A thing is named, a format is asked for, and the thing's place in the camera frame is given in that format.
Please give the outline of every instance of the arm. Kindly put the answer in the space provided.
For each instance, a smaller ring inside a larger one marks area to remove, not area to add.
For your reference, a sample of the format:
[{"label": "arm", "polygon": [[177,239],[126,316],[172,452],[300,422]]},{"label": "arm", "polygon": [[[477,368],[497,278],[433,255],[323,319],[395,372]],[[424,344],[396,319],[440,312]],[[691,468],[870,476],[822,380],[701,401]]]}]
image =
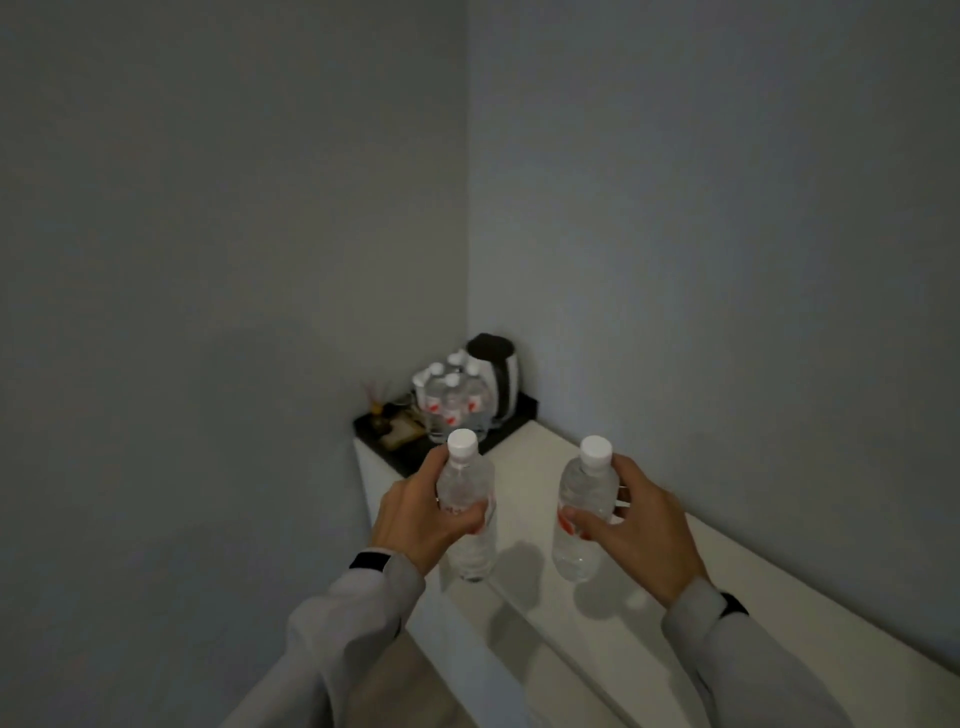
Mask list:
[{"label": "arm", "polygon": [[279,662],[228,716],[223,728],[342,726],[352,688],[396,639],[413,612],[423,577],[446,550],[484,521],[486,502],[456,516],[437,506],[446,447],[380,501],[371,547],[322,596],[287,622]]},{"label": "arm", "polygon": [[745,612],[696,578],[670,606],[662,629],[718,728],[848,728],[850,719],[800,660]]},{"label": "arm", "polygon": [[663,635],[693,681],[714,728],[848,728],[850,719],[810,670],[783,649],[742,607],[709,582],[686,514],[628,457],[615,455],[629,505],[606,523],[586,511],[564,510],[646,589],[667,613]]}]

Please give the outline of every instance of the sleeve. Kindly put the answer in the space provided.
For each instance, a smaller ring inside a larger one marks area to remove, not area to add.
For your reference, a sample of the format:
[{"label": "sleeve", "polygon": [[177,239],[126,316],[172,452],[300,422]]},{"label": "sleeve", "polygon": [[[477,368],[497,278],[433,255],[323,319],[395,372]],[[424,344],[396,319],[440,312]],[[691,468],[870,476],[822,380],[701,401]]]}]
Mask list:
[{"label": "sleeve", "polygon": [[400,633],[425,586],[406,556],[361,551],[326,594],[294,610],[283,657],[223,728],[343,725],[350,690]]},{"label": "sleeve", "polygon": [[697,579],[662,623],[713,728],[851,728],[806,665],[748,615],[724,616],[726,608],[723,595]]}]

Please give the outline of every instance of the white bottle cap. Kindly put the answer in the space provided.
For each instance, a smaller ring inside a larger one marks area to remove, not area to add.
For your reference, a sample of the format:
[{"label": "white bottle cap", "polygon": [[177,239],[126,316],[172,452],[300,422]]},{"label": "white bottle cap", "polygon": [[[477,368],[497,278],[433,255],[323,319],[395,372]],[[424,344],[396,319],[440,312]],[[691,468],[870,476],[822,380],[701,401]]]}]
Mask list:
[{"label": "white bottle cap", "polygon": [[603,468],[613,460],[613,445],[606,437],[588,435],[580,443],[580,459],[591,470]]},{"label": "white bottle cap", "polygon": [[446,446],[450,448],[450,457],[466,460],[477,451],[477,433],[471,429],[455,429],[446,438]]}]

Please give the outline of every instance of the floor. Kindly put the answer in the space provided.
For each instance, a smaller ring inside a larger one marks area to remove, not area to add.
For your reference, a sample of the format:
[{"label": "floor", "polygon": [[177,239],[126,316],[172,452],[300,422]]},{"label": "floor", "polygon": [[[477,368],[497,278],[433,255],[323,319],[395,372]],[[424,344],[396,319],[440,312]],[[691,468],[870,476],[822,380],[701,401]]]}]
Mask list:
[{"label": "floor", "polygon": [[406,632],[350,696],[347,728],[476,728]]}]

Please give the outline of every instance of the hand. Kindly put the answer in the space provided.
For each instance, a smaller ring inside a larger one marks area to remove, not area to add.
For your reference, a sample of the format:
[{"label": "hand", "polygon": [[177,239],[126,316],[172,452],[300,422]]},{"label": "hand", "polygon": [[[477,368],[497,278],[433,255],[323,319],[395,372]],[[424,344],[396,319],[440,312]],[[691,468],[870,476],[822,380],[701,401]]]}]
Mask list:
[{"label": "hand", "polygon": [[437,478],[444,469],[446,445],[433,448],[412,477],[399,480],[380,499],[370,545],[402,553],[426,576],[457,539],[484,523],[487,502],[474,503],[456,516],[437,504]]},{"label": "hand", "polygon": [[709,581],[683,507],[655,485],[629,457],[613,456],[620,476],[618,500],[630,503],[613,512],[616,525],[566,506],[564,516],[587,532],[637,584],[667,609],[697,576]]}]

